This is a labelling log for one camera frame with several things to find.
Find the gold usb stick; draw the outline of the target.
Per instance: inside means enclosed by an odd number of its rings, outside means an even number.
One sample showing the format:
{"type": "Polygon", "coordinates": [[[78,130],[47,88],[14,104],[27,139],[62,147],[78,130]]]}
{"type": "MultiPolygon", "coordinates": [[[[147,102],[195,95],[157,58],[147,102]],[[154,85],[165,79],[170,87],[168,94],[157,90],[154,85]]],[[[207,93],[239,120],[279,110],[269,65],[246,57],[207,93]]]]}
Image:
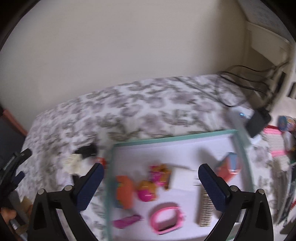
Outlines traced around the gold usb stick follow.
{"type": "Polygon", "coordinates": [[[201,197],[201,208],[199,215],[199,226],[208,227],[211,225],[214,205],[207,193],[207,191],[202,188],[201,197]]]}

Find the pink orange eraser box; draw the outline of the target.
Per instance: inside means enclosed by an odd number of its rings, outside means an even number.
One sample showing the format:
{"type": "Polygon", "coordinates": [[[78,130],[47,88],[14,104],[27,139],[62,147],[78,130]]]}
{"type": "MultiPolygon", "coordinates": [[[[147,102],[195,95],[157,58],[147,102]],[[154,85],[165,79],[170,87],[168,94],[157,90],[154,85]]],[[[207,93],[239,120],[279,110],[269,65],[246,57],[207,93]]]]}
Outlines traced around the pink orange eraser box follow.
{"type": "Polygon", "coordinates": [[[241,161],[234,152],[229,152],[215,167],[215,173],[225,182],[232,180],[241,171],[241,161]]]}

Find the black cream watch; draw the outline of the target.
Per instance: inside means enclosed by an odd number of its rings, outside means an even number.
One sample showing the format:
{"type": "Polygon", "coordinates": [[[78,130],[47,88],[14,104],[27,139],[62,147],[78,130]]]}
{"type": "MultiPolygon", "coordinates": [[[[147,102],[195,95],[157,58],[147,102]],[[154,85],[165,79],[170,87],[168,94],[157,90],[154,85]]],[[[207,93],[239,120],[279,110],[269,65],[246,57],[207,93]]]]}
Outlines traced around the black cream watch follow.
{"type": "Polygon", "coordinates": [[[71,175],[84,176],[96,163],[97,154],[98,150],[95,144],[82,146],[63,161],[63,170],[71,175]]]}

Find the purple magenta toy piece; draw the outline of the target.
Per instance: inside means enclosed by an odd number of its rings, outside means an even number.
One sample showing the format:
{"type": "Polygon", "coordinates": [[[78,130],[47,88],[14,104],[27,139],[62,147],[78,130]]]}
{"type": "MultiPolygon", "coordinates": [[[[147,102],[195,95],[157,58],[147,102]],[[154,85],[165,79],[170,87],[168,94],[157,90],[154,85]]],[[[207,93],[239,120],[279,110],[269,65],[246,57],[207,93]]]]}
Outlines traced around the purple magenta toy piece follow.
{"type": "Polygon", "coordinates": [[[118,229],[125,229],[128,226],[133,225],[134,223],[142,220],[142,216],[138,214],[134,214],[132,216],[127,216],[122,219],[112,221],[112,225],[118,229]]]}

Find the orange blue toy case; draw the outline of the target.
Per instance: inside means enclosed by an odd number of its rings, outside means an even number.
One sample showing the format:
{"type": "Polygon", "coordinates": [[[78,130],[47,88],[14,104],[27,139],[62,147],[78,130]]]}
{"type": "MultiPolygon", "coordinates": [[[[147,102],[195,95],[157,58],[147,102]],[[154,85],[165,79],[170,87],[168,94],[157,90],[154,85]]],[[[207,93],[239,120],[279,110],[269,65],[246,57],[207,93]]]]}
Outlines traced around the orange blue toy case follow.
{"type": "Polygon", "coordinates": [[[125,175],[116,176],[115,201],[116,206],[121,209],[132,209],[133,207],[133,181],[125,175]]]}

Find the white usb charger cube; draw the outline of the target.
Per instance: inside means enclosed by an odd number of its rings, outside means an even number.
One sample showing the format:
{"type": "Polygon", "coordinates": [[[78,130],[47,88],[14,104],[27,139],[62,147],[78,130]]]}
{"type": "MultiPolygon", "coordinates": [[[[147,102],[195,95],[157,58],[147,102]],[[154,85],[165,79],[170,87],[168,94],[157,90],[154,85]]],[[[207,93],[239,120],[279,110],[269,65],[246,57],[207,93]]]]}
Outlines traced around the white usb charger cube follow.
{"type": "Polygon", "coordinates": [[[169,188],[174,190],[194,191],[200,186],[197,170],[174,167],[171,170],[169,188]]]}

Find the pink watch band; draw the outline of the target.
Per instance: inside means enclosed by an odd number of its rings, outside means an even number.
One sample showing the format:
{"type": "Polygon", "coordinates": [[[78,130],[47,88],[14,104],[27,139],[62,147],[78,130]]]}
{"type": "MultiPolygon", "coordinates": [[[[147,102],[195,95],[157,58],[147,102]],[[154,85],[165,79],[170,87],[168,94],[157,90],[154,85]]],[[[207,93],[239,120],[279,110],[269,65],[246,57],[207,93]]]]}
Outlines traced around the pink watch band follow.
{"type": "Polygon", "coordinates": [[[179,206],[168,206],[155,211],[149,224],[154,233],[164,235],[183,227],[186,216],[179,206]]]}

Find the pink orange figure toy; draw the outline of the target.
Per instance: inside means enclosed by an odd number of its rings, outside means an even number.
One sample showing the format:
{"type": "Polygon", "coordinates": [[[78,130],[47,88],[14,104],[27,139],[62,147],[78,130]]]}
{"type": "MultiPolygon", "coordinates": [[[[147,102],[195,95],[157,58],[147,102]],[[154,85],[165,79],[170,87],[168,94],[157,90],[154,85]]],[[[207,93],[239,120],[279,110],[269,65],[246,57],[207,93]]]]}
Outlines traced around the pink orange figure toy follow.
{"type": "Polygon", "coordinates": [[[166,164],[151,165],[149,167],[149,180],[157,187],[169,189],[171,170],[166,164]]]}

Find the magenta duck toy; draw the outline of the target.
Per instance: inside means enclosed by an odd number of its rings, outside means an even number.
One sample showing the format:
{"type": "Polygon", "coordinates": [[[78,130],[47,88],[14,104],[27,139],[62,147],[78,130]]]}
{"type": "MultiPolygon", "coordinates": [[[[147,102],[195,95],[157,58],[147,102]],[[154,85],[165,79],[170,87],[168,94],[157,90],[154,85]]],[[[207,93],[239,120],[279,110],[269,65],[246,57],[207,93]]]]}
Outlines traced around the magenta duck toy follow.
{"type": "Polygon", "coordinates": [[[142,180],[137,187],[137,196],[143,202],[155,201],[157,186],[151,181],[142,180]]]}

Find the dark blue cabinet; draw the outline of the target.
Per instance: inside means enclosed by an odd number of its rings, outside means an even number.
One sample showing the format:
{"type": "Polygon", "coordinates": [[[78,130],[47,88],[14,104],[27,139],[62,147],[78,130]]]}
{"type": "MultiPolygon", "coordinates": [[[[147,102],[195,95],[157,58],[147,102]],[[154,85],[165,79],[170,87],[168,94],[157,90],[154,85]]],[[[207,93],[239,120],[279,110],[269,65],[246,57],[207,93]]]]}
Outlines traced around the dark blue cabinet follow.
{"type": "Polygon", "coordinates": [[[16,121],[13,115],[1,106],[1,167],[4,166],[14,153],[20,153],[27,131],[16,121]]]}

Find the floral grey white blanket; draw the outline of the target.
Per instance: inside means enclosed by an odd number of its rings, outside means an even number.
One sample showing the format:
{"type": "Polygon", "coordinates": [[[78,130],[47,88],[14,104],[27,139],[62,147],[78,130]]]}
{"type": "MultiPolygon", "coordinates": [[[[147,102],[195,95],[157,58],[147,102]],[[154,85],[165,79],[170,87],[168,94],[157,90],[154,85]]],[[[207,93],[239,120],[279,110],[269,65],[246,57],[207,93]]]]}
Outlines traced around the floral grey white blanket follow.
{"type": "Polygon", "coordinates": [[[36,117],[25,139],[32,151],[20,170],[20,197],[59,191],[72,183],[63,161],[95,143],[106,155],[115,142],[227,130],[230,105],[250,108],[242,90],[217,75],[136,81],[95,91],[36,117]]]}

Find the black power adapter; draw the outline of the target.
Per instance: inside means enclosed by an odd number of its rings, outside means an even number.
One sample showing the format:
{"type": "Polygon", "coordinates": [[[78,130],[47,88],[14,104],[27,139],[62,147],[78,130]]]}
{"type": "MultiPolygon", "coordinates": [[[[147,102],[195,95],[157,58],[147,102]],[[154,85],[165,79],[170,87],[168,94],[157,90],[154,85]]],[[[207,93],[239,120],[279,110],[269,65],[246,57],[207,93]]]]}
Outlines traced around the black power adapter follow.
{"type": "Polygon", "coordinates": [[[265,108],[259,108],[254,111],[252,117],[247,121],[245,129],[251,138],[258,135],[271,121],[271,115],[265,108]]]}

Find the teal white shallow tray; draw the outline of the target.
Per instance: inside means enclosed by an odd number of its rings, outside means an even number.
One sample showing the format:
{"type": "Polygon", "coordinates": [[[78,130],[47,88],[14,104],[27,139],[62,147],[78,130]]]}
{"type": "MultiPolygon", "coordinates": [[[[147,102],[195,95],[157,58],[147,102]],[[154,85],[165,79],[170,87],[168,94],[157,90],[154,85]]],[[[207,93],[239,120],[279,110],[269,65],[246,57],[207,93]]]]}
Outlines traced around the teal white shallow tray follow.
{"type": "Polygon", "coordinates": [[[204,240],[218,220],[214,212],[211,223],[201,227],[198,223],[201,214],[203,189],[198,178],[198,168],[208,164],[216,168],[229,153],[235,153],[241,164],[240,172],[230,184],[243,191],[253,191],[248,159],[236,130],[225,130],[195,135],[132,141],[115,144],[111,150],[109,174],[107,177],[106,220],[109,240],[204,240]],[[112,221],[128,216],[128,210],[115,204],[115,180],[126,176],[135,187],[148,180],[149,169],[153,165],[165,164],[171,172],[169,187],[159,187],[154,201],[144,202],[133,193],[132,211],[141,215],[142,220],[124,229],[115,228],[112,221]],[[157,210],[167,206],[179,206],[185,215],[181,228],[156,234],[149,220],[157,210]]]}

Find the white power bank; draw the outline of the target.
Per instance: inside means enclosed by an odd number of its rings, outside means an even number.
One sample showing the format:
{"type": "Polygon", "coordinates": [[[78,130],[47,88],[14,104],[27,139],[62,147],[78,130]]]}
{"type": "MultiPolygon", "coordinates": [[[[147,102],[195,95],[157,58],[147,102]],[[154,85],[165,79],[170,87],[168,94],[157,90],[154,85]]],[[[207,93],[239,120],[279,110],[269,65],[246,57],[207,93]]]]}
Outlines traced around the white power bank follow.
{"type": "Polygon", "coordinates": [[[241,106],[229,108],[227,115],[231,121],[234,129],[238,130],[238,135],[244,145],[249,147],[251,145],[251,137],[249,136],[245,125],[253,115],[252,109],[244,108],[241,106]]]}

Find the white shelf unit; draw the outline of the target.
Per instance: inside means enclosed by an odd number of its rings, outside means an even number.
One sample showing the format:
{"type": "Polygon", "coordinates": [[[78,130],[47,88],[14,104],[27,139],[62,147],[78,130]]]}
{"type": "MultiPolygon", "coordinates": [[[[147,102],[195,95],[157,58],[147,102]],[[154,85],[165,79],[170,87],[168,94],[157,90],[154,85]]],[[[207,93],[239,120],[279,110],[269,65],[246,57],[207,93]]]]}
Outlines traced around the white shelf unit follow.
{"type": "Polygon", "coordinates": [[[244,13],[243,63],[236,82],[253,108],[265,108],[272,118],[295,117],[295,40],[269,2],[238,1],[244,13]]]}

